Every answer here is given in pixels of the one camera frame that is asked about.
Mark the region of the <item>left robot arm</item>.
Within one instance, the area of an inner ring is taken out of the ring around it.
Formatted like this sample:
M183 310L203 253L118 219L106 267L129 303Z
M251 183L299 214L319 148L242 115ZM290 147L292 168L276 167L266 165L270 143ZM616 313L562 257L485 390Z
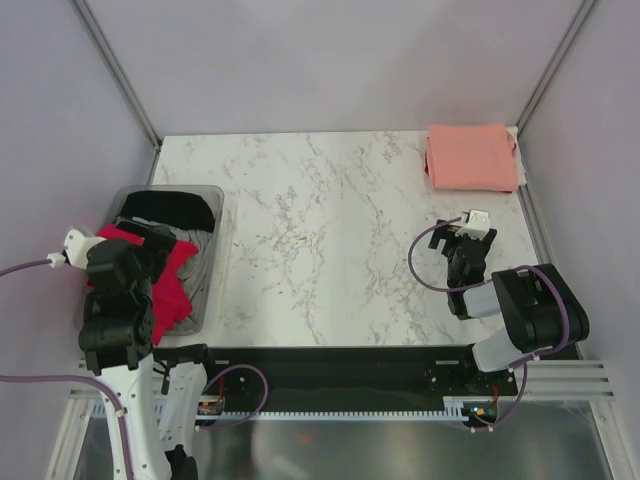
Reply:
M204 348L157 350L159 296L180 243L164 226L121 220L112 234L81 234L67 247L85 271L78 343L105 404L116 479L195 479L192 455L200 393L219 382Z

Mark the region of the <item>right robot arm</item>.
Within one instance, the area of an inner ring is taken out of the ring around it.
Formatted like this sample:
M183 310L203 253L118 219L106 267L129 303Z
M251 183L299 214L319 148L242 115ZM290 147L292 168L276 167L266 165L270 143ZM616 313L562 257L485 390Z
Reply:
M494 372L554 354L589 335L584 308L551 263L486 273L497 230L467 218L438 220L428 247L447 260L444 293L459 320L499 315L503 326L471 347L471 360L458 368L467 392L483 392Z

